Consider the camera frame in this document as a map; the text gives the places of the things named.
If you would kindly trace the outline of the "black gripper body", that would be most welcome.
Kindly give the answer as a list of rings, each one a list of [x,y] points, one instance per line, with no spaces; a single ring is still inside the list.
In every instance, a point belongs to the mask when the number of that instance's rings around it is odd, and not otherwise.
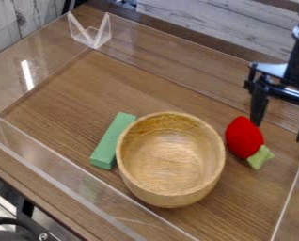
[[[262,82],[268,86],[267,98],[274,97],[299,105],[299,63],[250,63],[250,73],[244,88],[252,94],[254,85]]]

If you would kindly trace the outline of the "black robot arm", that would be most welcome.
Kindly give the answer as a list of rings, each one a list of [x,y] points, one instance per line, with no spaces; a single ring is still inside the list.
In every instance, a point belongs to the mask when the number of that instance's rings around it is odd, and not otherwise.
[[[250,63],[244,88],[251,94],[250,120],[256,126],[262,124],[270,97],[299,105],[299,25],[292,29],[292,37],[295,44],[287,63]]]

